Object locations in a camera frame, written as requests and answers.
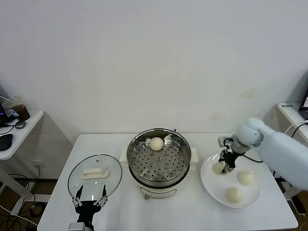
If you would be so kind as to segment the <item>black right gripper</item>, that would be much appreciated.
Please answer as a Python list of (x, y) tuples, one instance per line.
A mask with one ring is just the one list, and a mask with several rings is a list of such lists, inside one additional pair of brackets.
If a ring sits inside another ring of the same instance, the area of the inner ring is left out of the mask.
[(236, 168), (236, 159), (238, 155), (233, 153), (230, 149), (225, 148), (220, 152), (219, 155), (219, 163), (225, 164), (224, 168), (222, 169), (222, 174), (228, 174)]

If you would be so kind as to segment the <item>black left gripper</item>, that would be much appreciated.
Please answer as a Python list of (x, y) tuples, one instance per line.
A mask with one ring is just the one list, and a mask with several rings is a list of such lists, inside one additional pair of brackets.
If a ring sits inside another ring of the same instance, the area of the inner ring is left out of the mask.
[(94, 214), (100, 212), (101, 206), (104, 206), (108, 201), (106, 185), (103, 187), (102, 197), (98, 201), (81, 201), (83, 185), (77, 190), (72, 202), (75, 206), (75, 211), (78, 214), (77, 222), (92, 223)]

